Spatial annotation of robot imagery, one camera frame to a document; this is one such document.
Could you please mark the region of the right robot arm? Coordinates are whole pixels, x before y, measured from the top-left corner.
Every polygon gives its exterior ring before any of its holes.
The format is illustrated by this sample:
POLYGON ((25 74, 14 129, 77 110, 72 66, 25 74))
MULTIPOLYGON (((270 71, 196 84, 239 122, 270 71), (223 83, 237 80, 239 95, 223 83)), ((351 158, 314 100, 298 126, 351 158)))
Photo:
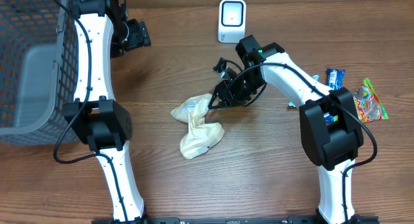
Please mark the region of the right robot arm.
POLYGON ((248 36, 235 50, 243 66, 234 71, 232 61, 219 59, 213 69, 222 80, 208 107, 246 107, 266 85, 279 89, 300 112, 301 145, 318 168, 320 202, 315 222, 361 223, 352 205, 351 166, 364 138, 352 94, 313 79, 277 43, 262 47, 248 36))

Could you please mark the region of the green gummy candy bag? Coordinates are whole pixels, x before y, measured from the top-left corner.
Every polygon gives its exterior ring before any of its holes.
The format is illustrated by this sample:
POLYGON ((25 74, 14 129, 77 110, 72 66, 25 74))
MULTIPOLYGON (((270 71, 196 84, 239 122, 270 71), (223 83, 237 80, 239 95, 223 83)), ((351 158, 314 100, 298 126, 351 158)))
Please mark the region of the green gummy candy bag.
POLYGON ((363 80, 361 86, 353 93, 353 99, 361 122, 367 123, 389 118, 370 79, 363 80))

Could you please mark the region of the blue cookie pack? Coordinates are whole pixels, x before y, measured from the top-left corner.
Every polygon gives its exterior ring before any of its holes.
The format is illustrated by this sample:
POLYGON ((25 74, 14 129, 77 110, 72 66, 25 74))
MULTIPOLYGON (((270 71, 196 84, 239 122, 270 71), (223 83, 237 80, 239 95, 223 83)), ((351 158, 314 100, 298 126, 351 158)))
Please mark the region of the blue cookie pack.
MULTIPOLYGON (((339 90, 342 88, 342 83, 344 76, 346 74, 346 70, 339 70, 339 69, 327 69, 327 85, 332 88, 333 90, 339 90)), ((333 122, 337 121, 337 116, 332 116, 327 114, 325 116, 325 121, 327 124, 332 124, 333 122)))

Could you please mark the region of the beige snack bag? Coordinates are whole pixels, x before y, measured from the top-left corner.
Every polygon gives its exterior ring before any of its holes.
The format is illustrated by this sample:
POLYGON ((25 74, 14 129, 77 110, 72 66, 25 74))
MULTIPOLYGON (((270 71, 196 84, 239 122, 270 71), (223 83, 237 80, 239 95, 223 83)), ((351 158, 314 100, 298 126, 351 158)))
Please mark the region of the beige snack bag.
POLYGON ((219 122, 205 123, 212 94, 193 96, 171 111, 174 119, 188 124, 188 132, 180 140, 180 152, 185 159, 198 157, 216 144, 224 136, 219 122))

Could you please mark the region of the mint green snack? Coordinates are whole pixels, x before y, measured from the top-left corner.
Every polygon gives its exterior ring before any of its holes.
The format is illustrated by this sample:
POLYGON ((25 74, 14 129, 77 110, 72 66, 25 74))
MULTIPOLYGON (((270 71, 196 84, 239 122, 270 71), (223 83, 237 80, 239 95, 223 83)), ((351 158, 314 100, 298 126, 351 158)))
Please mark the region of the mint green snack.
MULTIPOLYGON (((318 74, 315 74, 315 75, 313 75, 312 76, 312 78, 314 79, 314 80, 316 80, 316 81, 318 81, 319 80, 319 75, 318 74)), ((294 105, 294 103, 293 102, 289 102, 289 104, 288 104, 288 106, 287 106, 288 108, 296 108, 296 106, 294 105)))

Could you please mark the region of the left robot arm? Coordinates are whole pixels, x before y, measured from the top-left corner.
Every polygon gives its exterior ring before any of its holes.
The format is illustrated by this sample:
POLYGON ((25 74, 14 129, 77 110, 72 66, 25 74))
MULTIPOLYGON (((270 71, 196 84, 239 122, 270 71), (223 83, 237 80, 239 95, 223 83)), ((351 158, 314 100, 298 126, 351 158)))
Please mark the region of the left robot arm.
POLYGON ((129 19, 126 3, 119 0, 72 0, 64 10, 74 20, 78 39, 76 89, 63 105, 67 129, 102 167, 113 203, 109 222, 148 223, 129 154, 132 118, 116 101, 111 79, 111 59, 151 45, 146 24, 129 19))

